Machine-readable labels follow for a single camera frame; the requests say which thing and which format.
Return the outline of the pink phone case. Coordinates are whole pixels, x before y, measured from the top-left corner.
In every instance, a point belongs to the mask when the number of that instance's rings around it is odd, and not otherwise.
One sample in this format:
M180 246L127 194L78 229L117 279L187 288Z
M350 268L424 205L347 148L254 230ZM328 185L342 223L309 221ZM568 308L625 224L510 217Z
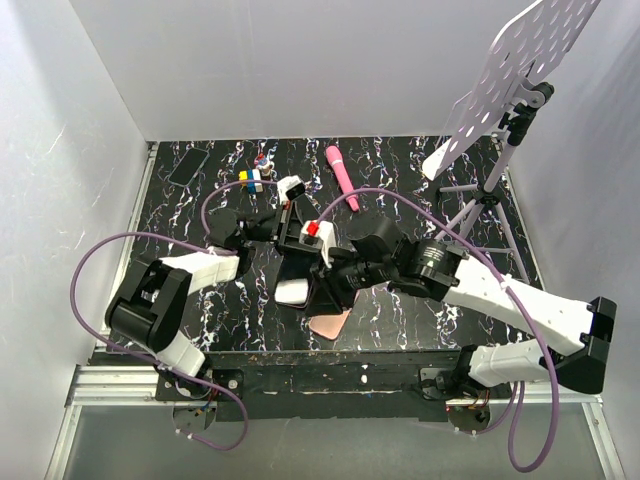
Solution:
M335 315L314 316L309 321L309 330L321 338L334 341L340 335L354 306Z

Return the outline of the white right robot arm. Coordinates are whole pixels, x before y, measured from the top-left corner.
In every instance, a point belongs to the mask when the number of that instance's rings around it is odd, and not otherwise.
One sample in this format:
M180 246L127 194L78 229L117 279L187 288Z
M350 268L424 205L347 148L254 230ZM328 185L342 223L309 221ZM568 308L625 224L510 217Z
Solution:
M336 247L334 226L326 221L306 222L300 241L320 252L309 289L318 315L346 311L359 291L386 284L393 292L471 309L531 335L516 344L463 347L453 369L422 383L442 398L471 398L548 374L578 393L599 394L604 388L617 311L609 299L581 302L547 293L493 272L465 249L432 239L413 241L387 218L352 238L350 250Z

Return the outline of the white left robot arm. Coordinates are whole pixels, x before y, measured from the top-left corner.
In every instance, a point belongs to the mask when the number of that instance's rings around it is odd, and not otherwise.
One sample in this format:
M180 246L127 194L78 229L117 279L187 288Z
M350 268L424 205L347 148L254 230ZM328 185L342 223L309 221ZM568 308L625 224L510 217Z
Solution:
M209 240L218 251L133 261L107 308L107 326L149 352L158 364L179 372L178 387L188 398L205 398L213 386L210 363L180 331L188 297L243 276L253 261L251 241L278 247L291 233L296 245L304 224L317 215L304 195L264 214L214 211L206 221Z

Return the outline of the black smartphone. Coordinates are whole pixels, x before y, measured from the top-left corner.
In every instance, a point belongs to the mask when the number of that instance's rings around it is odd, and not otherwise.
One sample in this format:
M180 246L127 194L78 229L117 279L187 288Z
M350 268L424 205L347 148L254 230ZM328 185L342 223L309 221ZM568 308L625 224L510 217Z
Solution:
M278 270L274 300L277 304L295 309L308 306L312 290L312 266L317 256L304 252L287 253Z

